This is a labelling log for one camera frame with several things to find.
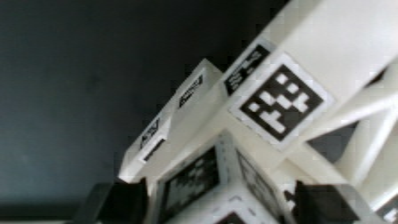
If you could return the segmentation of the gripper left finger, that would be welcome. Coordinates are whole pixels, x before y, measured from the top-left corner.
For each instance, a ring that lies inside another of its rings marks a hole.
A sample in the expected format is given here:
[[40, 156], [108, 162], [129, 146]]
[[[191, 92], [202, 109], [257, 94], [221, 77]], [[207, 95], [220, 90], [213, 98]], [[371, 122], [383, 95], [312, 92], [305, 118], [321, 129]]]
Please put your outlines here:
[[93, 185], [72, 217], [72, 224], [143, 224], [147, 213], [145, 180]]

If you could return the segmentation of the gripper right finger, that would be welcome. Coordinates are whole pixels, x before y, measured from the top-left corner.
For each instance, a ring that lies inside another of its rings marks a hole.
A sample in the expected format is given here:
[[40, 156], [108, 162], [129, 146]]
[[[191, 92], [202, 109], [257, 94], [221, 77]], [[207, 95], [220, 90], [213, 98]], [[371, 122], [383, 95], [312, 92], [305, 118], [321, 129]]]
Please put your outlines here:
[[292, 216], [296, 224], [385, 224], [348, 184], [296, 182]]

